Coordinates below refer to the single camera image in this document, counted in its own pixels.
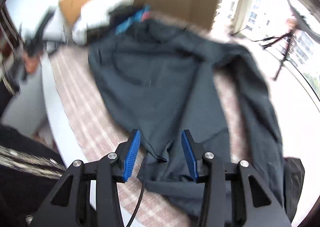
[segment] window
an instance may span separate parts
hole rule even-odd
[[[309,57],[300,49],[299,46],[295,46],[295,50],[305,61],[309,59]]]
[[[257,18],[257,14],[255,14],[254,12],[250,12],[250,18],[256,19]]]
[[[248,25],[246,25],[245,28],[252,31],[252,27],[249,27]]]
[[[230,7],[230,11],[233,11],[233,7],[235,6],[235,2],[231,2],[231,7]]]
[[[298,42],[306,49],[306,51],[313,55],[313,51],[310,49],[313,48],[313,42],[310,40],[310,38],[303,32],[298,40]]]
[[[294,67],[298,67],[298,65],[296,64],[296,62],[294,61],[294,60],[292,60],[291,58],[290,58],[290,56],[288,56],[288,58],[287,58],[287,60],[294,66]]]
[[[251,18],[249,18],[248,22],[250,22],[250,23],[254,24],[256,21],[255,21],[255,20],[253,20],[253,19],[251,19]]]
[[[281,54],[285,54],[285,48],[282,47],[282,46],[280,46],[279,52],[280,52]]]

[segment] floor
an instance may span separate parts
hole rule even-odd
[[[292,222],[292,226],[297,226],[320,195],[320,175],[316,173],[320,151],[320,102],[289,62],[285,62],[277,81],[273,81],[279,60],[248,39],[239,42],[253,53],[269,86],[282,134],[284,156],[300,158],[306,171],[297,214]]]

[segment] white wall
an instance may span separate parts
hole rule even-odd
[[[25,35],[26,32],[33,34],[48,7],[57,3],[58,0],[7,0],[6,6],[17,29],[22,22],[22,34]],[[41,68],[20,87],[20,94],[11,101],[2,122],[31,136],[46,116]]]

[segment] black stand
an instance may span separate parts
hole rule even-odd
[[[248,161],[223,162],[195,142],[189,130],[182,132],[181,144],[190,176],[196,183],[205,183],[197,227],[291,226],[284,209]],[[225,218],[226,181],[231,184],[231,222]]]
[[[287,40],[288,46],[287,46],[287,48],[286,48],[286,50],[285,50],[284,58],[283,58],[282,61],[280,62],[280,67],[279,67],[279,69],[278,69],[278,71],[277,71],[276,76],[273,78],[273,80],[276,80],[276,79],[278,78],[278,75],[279,75],[280,70],[281,70],[281,68],[282,68],[282,66],[283,66],[283,63],[284,63],[284,61],[285,61],[285,60],[287,59],[287,57],[288,57],[289,49],[290,49],[290,46],[291,46],[293,34],[294,34],[294,31],[291,29],[290,32],[284,34],[283,36],[279,37],[278,39],[274,40],[273,42],[262,46],[263,49],[266,49],[266,48],[268,48],[269,46],[272,46],[273,44],[275,44],[276,42],[279,42],[281,39],[288,37],[288,40]],[[267,41],[267,40],[270,40],[270,39],[273,39],[273,38],[274,38],[274,37],[268,37],[268,38],[263,39],[262,41]]]

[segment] blue gripper pad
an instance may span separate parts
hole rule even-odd
[[[141,133],[139,130],[136,131],[132,144],[129,148],[129,151],[127,153],[127,156],[124,159],[124,171],[122,178],[125,182],[127,182],[128,178],[132,174],[133,166],[137,158],[137,154],[140,147],[140,141],[141,141]]]
[[[190,176],[193,178],[194,181],[196,181],[199,178],[199,174],[197,171],[197,161],[192,151],[192,148],[185,130],[181,134],[181,144],[182,144],[184,156],[187,161]]]

